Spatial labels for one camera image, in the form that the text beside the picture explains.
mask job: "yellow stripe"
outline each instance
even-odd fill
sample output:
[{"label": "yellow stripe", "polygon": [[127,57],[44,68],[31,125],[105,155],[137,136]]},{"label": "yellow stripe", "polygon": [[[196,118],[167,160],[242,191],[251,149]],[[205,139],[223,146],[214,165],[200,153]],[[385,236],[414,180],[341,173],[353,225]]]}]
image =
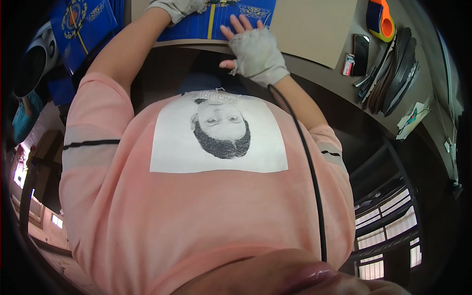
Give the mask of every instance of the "yellow stripe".
[{"label": "yellow stripe", "polygon": [[[70,7],[67,7],[67,10],[70,11],[70,16],[72,17],[72,21],[74,22],[74,27],[76,27],[76,29],[77,29],[76,20],[75,20],[75,18],[74,18],[74,14],[72,13],[72,10],[70,9]],[[82,37],[80,37],[79,30],[77,30],[77,36],[79,37],[80,43],[82,43],[82,47],[84,48],[85,53],[88,54],[88,50],[87,50],[87,48],[85,47],[84,41],[82,41]]]},{"label": "yellow stripe", "polygon": [[211,35],[213,34],[213,21],[215,20],[215,9],[216,9],[216,4],[212,4],[211,9],[210,9],[210,21],[208,23],[207,39],[211,39]]}]

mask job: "floor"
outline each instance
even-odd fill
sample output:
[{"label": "floor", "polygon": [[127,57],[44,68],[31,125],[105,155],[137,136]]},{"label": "floor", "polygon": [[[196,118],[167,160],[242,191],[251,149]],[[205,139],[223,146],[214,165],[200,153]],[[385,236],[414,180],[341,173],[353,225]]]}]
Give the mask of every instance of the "floor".
[{"label": "floor", "polygon": [[[177,94],[180,83],[190,72],[199,50],[163,47],[154,48],[133,83],[131,101],[137,114],[153,102]],[[221,55],[221,60],[232,59]],[[333,92],[299,76],[292,77],[307,91],[323,111],[343,146],[343,158],[349,172],[354,171],[382,144],[380,124],[360,109]],[[252,96],[272,102],[265,89],[241,77]]]}]

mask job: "blue folder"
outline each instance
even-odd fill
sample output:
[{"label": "blue folder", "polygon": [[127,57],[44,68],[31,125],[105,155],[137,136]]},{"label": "blue folder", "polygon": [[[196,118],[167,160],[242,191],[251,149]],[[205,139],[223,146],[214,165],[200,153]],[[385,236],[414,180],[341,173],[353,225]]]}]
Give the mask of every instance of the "blue folder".
[{"label": "blue folder", "polygon": [[253,27],[262,20],[270,26],[277,0],[210,0],[206,4],[206,11],[202,14],[193,13],[180,21],[172,28],[166,28],[157,41],[176,39],[215,39],[226,40],[219,27],[221,25],[232,28],[229,17],[234,14],[243,14],[248,17]]},{"label": "blue folder", "polygon": [[118,25],[108,0],[59,0],[50,19],[62,60],[71,74]]}]

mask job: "printed face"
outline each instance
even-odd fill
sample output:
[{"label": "printed face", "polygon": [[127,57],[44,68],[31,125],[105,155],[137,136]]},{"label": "printed face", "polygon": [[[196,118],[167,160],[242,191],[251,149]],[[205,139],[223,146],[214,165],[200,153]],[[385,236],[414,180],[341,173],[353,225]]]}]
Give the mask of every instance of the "printed face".
[{"label": "printed face", "polygon": [[246,133],[243,116],[231,103],[207,100],[198,105],[200,128],[210,137],[235,142]]}]

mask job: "black cable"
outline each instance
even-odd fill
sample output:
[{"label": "black cable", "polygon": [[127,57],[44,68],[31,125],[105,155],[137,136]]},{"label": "black cable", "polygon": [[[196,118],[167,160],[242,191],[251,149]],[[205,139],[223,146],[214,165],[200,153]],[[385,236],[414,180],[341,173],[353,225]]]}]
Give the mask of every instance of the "black cable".
[{"label": "black cable", "polygon": [[312,181],[313,181],[313,188],[315,190],[315,198],[316,198],[316,206],[318,209],[318,223],[320,225],[320,243],[321,243],[321,260],[324,262],[327,262],[327,253],[326,253],[326,234],[325,234],[325,227],[324,227],[324,218],[323,218],[323,206],[321,205],[321,195],[320,195],[320,189],[318,188],[318,181],[316,179],[316,174],[315,174],[315,168],[313,166],[313,161],[312,157],[310,155],[310,151],[308,150],[308,145],[306,144],[305,138],[302,133],[302,129],[300,128],[300,124],[298,124],[298,120],[292,111],[292,108],[288,104],[287,100],[285,97],[279,92],[277,88],[275,88],[274,85],[269,84],[267,86],[267,89],[269,90],[269,93],[271,94],[272,98],[277,101],[274,98],[274,95],[272,94],[272,89],[277,92],[277,94],[281,97],[281,99],[284,101],[285,105],[287,106],[287,109],[292,116],[295,126],[298,130],[298,133],[300,135],[300,138],[303,143],[303,148],[305,149],[306,153],[306,158],[308,159],[308,165],[310,166],[310,171],[312,173]]}]

